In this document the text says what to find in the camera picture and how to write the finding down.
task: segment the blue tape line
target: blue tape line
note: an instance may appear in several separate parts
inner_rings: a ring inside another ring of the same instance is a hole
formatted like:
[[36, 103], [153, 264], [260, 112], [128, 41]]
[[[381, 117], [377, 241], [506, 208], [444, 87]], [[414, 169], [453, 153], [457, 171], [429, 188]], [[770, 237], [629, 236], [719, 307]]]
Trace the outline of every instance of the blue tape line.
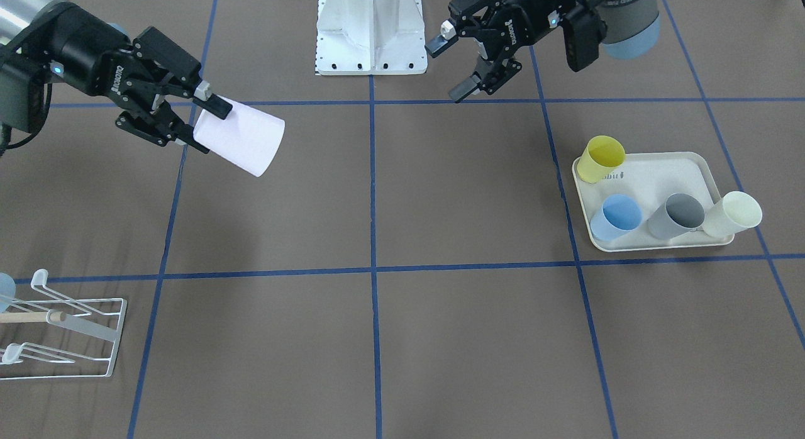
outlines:
[[[805, 97], [746, 97], [746, 98], [707, 98], [709, 102], [802, 102]], [[240, 101], [247, 106], [368, 106], [370, 101], [344, 100], [344, 101]], [[461, 104], [538, 104], [543, 100], [536, 98], [524, 99], [480, 99], [464, 100]], [[663, 103], [663, 102], [702, 102], [701, 98], [546, 98], [544, 102], [554, 103], [589, 103], [589, 102], [623, 102], [623, 103]], [[410, 104], [453, 104], [452, 100], [376, 100], [375, 106], [410, 106]], [[190, 107], [192, 102], [175, 102], [172, 107]], [[92, 109], [115, 108], [111, 103], [57, 103], [51, 104], [54, 109]]]
[[704, 106], [707, 107], [707, 113], [710, 115], [710, 122], [713, 124], [713, 129], [716, 130], [716, 137], [718, 138], [719, 144], [721, 144], [721, 149], [724, 152], [724, 155], [727, 157], [727, 164], [730, 166], [730, 170], [733, 173], [733, 178], [737, 183], [739, 190], [744, 190], [741, 186], [741, 179], [738, 178], [738, 172], [735, 170], [735, 165], [733, 164], [733, 159], [730, 158], [730, 151], [727, 150], [727, 144], [724, 141], [724, 137], [721, 135], [721, 129], [716, 122], [716, 116], [713, 114], [713, 108], [710, 107], [710, 103], [708, 102], [707, 95], [704, 94], [704, 88], [702, 87], [701, 79], [699, 78], [699, 74], [696, 72], [695, 67], [693, 67], [693, 60], [691, 58], [690, 53], [687, 51], [687, 47], [685, 46], [685, 41], [682, 41], [682, 34], [679, 32], [679, 27], [676, 25], [676, 20], [674, 16], [670, 12], [670, 6], [668, 6], [668, 0], [662, 0], [662, 4], [665, 6], [665, 10], [668, 14], [668, 19], [670, 20], [670, 25], [674, 29], [674, 33], [676, 34], [676, 39], [679, 41], [679, 46], [682, 47], [682, 54], [685, 55], [685, 60], [687, 60], [687, 66], [690, 68], [691, 73], [693, 75], [693, 80], [696, 82], [696, 87], [699, 89], [699, 94], [701, 94], [702, 100], [704, 101]]
[[766, 98], [713, 98], [708, 97], [708, 101], [710, 102], [802, 102], [805, 101], [805, 97], [766, 97]]
[[541, 81], [540, 77], [540, 66], [537, 64], [537, 55], [534, 52], [534, 47], [529, 48], [531, 52], [531, 64], [534, 67], [534, 75], [537, 80], [537, 90], [540, 93], [541, 99], [541, 109], [543, 110], [543, 119], [545, 120], [545, 129], [547, 132], [548, 143], [551, 145], [551, 158], [553, 159], [553, 163], [556, 167], [556, 181], [558, 183], [558, 189], [560, 189], [560, 194], [562, 196], [562, 201], [564, 203], [564, 213], [565, 219], [567, 220], [567, 234], [570, 237], [570, 244], [573, 249], [573, 262], [575, 266], [575, 273], [579, 279], [579, 286], [581, 289], [581, 298], [584, 301], [584, 313], [587, 316], [587, 327], [590, 330], [590, 340], [592, 342], [592, 351], [595, 353], [596, 356], [596, 365], [598, 367], [598, 376], [601, 380], [601, 391], [604, 395], [604, 404], [606, 405], [607, 417], [609, 417], [609, 428], [612, 431], [613, 439], [618, 439], [618, 424], [615, 422], [615, 411], [612, 407], [612, 399], [609, 396], [609, 384], [607, 384], [606, 380], [606, 371], [604, 371], [604, 359], [601, 358], [601, 348], [598, 345], [598, 334], [596, 333], [596, 325], [595, 321], [592, 318], [592, 308], [590, 307], [590, 300], [589, 296], [587, 296], [587, 284], [584, 282], [584, 273], [581, 269], [580, 259], [579, 259], [579, 249], [578, 246], [575, 244], [575, 233], [573, 233], [573, 223], [572, 218], [570, 216], [570, 206], [567, 204], [567, 195], [565, 195], [564, 190], [564, 182], [562, 181], [562, 171], [560, 164], [558, 163], [558, 155], [556, 153], [556, 146], [554, 144], [553, 138], [553, 130], [551, 127], [551, 119], [548, 117], [548, 107], [545, 100], [545, 94], [543, 92], [543, 82]]
[[575, 262], [489, 262], [488, 264], [431, 264], [419, 266], [382, 266], [377, 272], [438, 272], [438, 270], [525, 269], [534, 267], [574, 267]]
[[368, 106], [368, 101], [240, 101], [247, 106]]
[[[777, 253], [772, 259], [805, 259], [805, 253]], [[612, 260], [580, 260], [581, 266], [625, 266], [635, 264], [688, 264], [688, 262], [729, 262], [765, 260], [765, 255], [720, 255], [707, 257], [633, 258]], [[546, 262], [481, 262], [481, 264], [431, 264], [411, 266], [378, 266], [378, 273], [391, 272], [443, 272], [444, 270], [529, 269], [540, 267], [575, 267], [575, 261]], [[235, 272], [178, 272], [162, 275], [164, 281], [193, 281], [193, 279], [238, 279], [249, 277], [292, 277], [300, 275], [370, 274], [371, 267], [325, 267], [319, 269], [236, 270]], [[80, 284], [80, 282], [157, 281], [159, 274], [85, 275], [52, 277], [54, 284]], [[14, 279], [15, 284], [31, 284], [31, 279]]]
[[805, 253], [776, 253], [775, 255], [771, 255], [771, 258], [775, 260], [802, 259], [805, 258]]
[[685, 262], [727, 262], [765, 260], [764, 255], [718, 255], [709, 257], [634, 258], [581, 261], [581, 266], [613, 266], [629, 264], [684, 264]]
[[[682, 33], [679, 31], [679, 27], [676, 25], [676, 20], [674, 20], [672, 12], [670, 12], [670, 6], [668, 4], [668, 0], [662, 0], [662, 4], [663, 6], [665, 6], [668, 18], [670, 20], [670, 24], [674, 27], [676, 38], [677, 40], [679, 40], [679, 46], [682, 47], [682, 53], [684, 53], [685, 58], [687, 60], [687, 64], [690, 67], [691, 72], [693, 73], [693, 79], [696, 81], [696, 86], [699, 88], [702, 100], [704, 100], [704, 105], [707, 107], [707, 112], [710, 115], [710, 120], [713, 123], [713, 128], [716, 130], [716, 136], [718, 137], [718, 141], [721, 144], [721, 149], [724, 152], [724, 157], [727, 158], [727, 164], [730, 165], [730, 170], [732, 170], [735, 183], [738, 186], [738, 189], [742, 191], [744, 190], [744, 187], [741, 183], [741, 178], [739, 178], [738, 172], [735, 169], [735, 165], [733, 164], [733, 158], [732, 156], [730, 156], [730, 150], [727, 149], [727, 144], [725, 143], [724, 138], [721, 134], [721, 129], [719, 129], [718, 123], [716, 121], [716, 116], [713, 114], [713, 109], [710, 107], [710, 102], [707, 98], [707, 95], [704, 94], [704, 88], [702, 87], [701, 81], [699, 81], [699, 75], [696, 73], [696, 68], [693, 66], [691, 56], [687, 52], [685, 41], [682, 40]], [[799, 336], [799, 342], [802, 345], [802, 349], [805, 350], [805, 334], [803, 334], [802, 326], [799, 324], [799, 320], [797, 319], [796, 313], [794, 312], [794, 308], [791, 306], [791, 301], [788, 298], [786, 288], [782, 284], [782, 279], [780, 279], [780, 276], [777, 273], [777, 267], [774, 266], [774, 260], [771, 257], [767, 244], [765, 244], [765, 239], [763, 238], [763, 233], [761, 232], [760, 227], [756, 227], [755, 232], [757, 233], [757, 240], [761, 244], [765, 258], [767, 259], [769, 269], [771, 270], [771, 273], [774, 276], [774, 282], [776, 282], [777, 284], [777, 290], [779, 290], [780, 296], [782, 296], [783, 304], [785, 304], [786, 310], [788, 310], [788, 316], [790, 316], [791, 323], [794, 325], [794, 329], [796, 330], [797, 336]]]
[[372, 274], [372, 334], [374, 340], [374, 428], [377, 439], [383, 437], [382, 378], [380, 378], [380, 312], [377, 300], [377, 172], [375, 158], [374, 76], [369, 76], [369, 149], [370, 149], [370, 243]]
[[192, 281], [193, 279], [239, 279], [247, 277], [288, 277], [297, 275], [368, 274], [370, 267], [337, 267], [325, 269], [243, 270], [242, 272], [190, 272], [165, 274], [165, 281]]
[[[213, 37], [213, 26], [215, 24], [215, 15], [216, 10], [218, 10], [218, 0], [213, 0], [212, 8], [210, 9], [209, 13], [209, 24], [207, 26], [207, 35], [204, 39], [204, 50], [201, 55], [201, 69], [202, 72], [204, 70], [204, 64], [207, 61], [207, 54], [209, 52], [209, 44], [210, 40]], [[196, 106], [193, 104], [190, 113], [190, 123], [193, 123], [194, 118], [196, 115]], [[182, 175], [184, 175], [184, 165], [187, 162], [187, 146], [182, 149], [182, 158], [181, 162], [179, 163], [179, 174], [176, 176], [176, 187], [173, 193], [173, 203], [170, 207], [170, 219], [169, 223], [167, 223], [167, 232], [165, 233], [165, 250], [162, 255], [162, 261], [159, 264], [159, 277], [158, 281], [156, 282], [156, 290], [153, 293], [153, 304], [152, 304], [152, 312], [150, 313], [150, 319], [148, 322], [148, 331], [146, 333], [146, 343], [143, 348], [143, 359], [140, 362], [140, 372], [137, 379], [137, 390], [135, 391], [135, 402], [133, 402], [131, 408], [131, 417], [129, 420], [129, 432], [128, 432], [128, 439], [133, 439], [135, 436], [135, 430], [137, 428], [137, 417], [140, 408], [140, 402], [143, 399], [143, 386], [146, 379], [146, 372], [148, 369], [148, 359], [150, 356], [150, 346], [152, 345], [153, 341], [153, 329], [156, 325], [156, 316], [159, 309], [159, 299], [162, 296], [162, 287], [164, 282], [164, 275], [165, 270], [167, 268], [167, 257], [170, 253], [170, 241], [173, 238], [173, 227], [176, 221], [176, 211], [179, 209], [179, 194], [181, 194], [182, 190]]]
[[701, 102], [701, 98], [555, 98], [546, 99], [548, 104], [575, 102]]
[[143, 359], [140, 362], [140, 372], [137, 378], [137, 390], [135, 391], [135, 402], [131, 408], [131, 417], [129, 419], [129, 434], [128, 438], [133, 439], [135, 436], [135, 428], [137, 427], [137, 416], [140, 411], [140, 401], [143, 399], [143, 385], [146, 379], [146, 370], [148, 368], [148, 359], [150, 356], [150, 346], [153, 340], [153, 329], [156, 325], [156, 316], [159, 310], [159, 299], [162, 297], [162, 286], [164, 281], [165, 268], [167, 266], [167, 256], [170, 251], [170, 239], [173, 236], [173, 226], [176, 219], [176, 209], [179, 207], [179, 193], [182, 189], [182, 175], [184, 173], [184, 162], [187, 159], [187, 147], [182, 150], [182, 158], [179, 162], [179, 174], [176, 176], [176, 185], [173, 191], [173, 202], [170, 207], [170, 219], [167, 222], [167, 232], [165, 233], [165, 248], [162, 255], [162, 261], [159, 264], [159, 274], [156, 282], [156, 290], [153, 292], [152, 312], [148, 320], [148, 330], [146, 332], [146, 342], [143, 348]]

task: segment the white paper cup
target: white paper cup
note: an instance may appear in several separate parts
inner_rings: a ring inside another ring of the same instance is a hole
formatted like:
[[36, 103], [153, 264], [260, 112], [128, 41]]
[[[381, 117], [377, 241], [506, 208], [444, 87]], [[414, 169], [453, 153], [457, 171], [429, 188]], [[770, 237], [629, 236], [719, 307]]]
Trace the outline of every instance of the white paper cup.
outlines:
[[704, 221], [704, 208], [690, 195], [676, 193], [667, 198], [647, 221], [649, 233], [667, 241], [696, 231]]
[[274, 160], [285, 133], [285, 121], [273, 115], [221, 97], [232, 104], [225, 120], [201, 111], [193, 138], [254, 176], [264, 174]]
[[702, 230], [713, 238], [724, 238], [756, 227], [762, 219], [763, 210], [757, 201], [747, 193], [734, 191], [707, 211]]
[[590, 221], [590, 230], [596, 239], [612, 241], [640, 226], [643, 213], [630, 196], [608, 196]]

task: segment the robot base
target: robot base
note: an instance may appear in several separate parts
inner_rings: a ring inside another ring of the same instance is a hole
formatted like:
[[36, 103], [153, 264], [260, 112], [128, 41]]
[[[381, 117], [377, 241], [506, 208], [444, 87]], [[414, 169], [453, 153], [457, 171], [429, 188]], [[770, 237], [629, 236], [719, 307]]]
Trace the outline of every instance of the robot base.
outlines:
[[422, 0], [319, 0], [317, 75], [428, 69]]

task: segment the blue cup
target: blue cup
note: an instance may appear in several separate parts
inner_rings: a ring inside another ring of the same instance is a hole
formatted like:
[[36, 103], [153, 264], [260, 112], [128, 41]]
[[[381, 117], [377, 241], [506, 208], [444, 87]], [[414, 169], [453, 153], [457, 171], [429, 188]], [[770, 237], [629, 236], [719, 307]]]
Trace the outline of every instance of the blue cup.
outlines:
[[600, 241], [620, 238], [640, 226], [643, 213], [638, 202], [630, 196], [608, 196], [590, 221], [592, 235]]
[[17, 296], [17, 285], [10, 275], [0, 272], [0, 295], [5, 297], [0, 298], [0, 313], [8, 309], [8, 298]]

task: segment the yellow cup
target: yellow cup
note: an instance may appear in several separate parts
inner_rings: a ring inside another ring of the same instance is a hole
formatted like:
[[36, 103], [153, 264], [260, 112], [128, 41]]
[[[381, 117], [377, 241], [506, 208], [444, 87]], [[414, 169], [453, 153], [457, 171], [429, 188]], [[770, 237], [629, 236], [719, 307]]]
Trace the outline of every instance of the yellow cup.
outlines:
[[587, 183], [597, 183], [618, 168], [626, 160], [626, 152], [619, 141], [609, 135], [590, 139], [575, 169], [579, 178]]

